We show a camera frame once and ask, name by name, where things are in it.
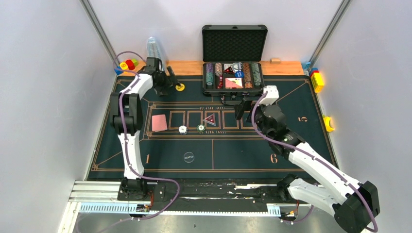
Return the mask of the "yellow big blind button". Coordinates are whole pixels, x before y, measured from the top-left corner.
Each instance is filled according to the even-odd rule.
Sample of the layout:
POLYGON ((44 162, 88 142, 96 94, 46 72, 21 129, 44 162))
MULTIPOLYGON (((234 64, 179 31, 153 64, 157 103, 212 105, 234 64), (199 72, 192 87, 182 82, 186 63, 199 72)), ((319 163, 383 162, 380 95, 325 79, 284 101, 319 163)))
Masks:
POLYGON ((175 86, 175 89, 176 89, 178 92, 182 92, 182 91, 185 90, 185 85, 184 85, 183 83, 179 83, 179 84, 177 84, 177 85, 175 86))

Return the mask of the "white-blue poker chip stack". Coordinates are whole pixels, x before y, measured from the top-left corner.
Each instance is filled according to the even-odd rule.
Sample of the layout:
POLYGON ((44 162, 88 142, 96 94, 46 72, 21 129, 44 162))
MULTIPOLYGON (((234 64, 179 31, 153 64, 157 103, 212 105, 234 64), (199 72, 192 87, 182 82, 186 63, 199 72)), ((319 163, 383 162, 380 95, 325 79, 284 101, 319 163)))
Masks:
POLYGON ((188 133, 188 129, 187 129, 187 127, 184 126, 184 125, 180 126, 179 129, 178 129, 178 131, 179 131, 179 133, 180 133, 181 135, 186 135, 186 134, 188 133))

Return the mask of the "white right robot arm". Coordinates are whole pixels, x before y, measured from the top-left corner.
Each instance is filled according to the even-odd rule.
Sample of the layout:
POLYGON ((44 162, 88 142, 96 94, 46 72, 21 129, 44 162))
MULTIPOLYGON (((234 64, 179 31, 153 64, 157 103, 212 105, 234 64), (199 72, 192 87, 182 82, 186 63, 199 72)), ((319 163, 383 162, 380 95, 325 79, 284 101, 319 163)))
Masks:
POLYGON ((347 233, 378 232, 380 213, 378 189, 370 181, 360 182, 345 174, 317 153, 309 142, 287 127, 286 116, 275 102, 275 85, 265 86, 254 104, 250 118, 253 129, 267 140, 275 155, 300 167, 321 186, 288 175, 278 184, 282 202, 301 200, 334 217, 347 233))

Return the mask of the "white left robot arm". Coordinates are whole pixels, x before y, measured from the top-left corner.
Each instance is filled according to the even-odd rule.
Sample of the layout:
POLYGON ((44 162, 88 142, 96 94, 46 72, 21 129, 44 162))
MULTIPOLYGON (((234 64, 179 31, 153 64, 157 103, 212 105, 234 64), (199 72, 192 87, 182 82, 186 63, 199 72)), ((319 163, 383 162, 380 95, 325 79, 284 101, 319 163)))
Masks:
POLYGON ((166 96, 177 84, 174 74, 165 72, 159 58, 148 57, 146 65, 136 73, 131 83, 120 92, 111 94, 109 120, 120 140, 126 179, 141 179, 144 174, 139 145, 144 120, 142 98, 149 90, 154 90, 158 96, 166 96))

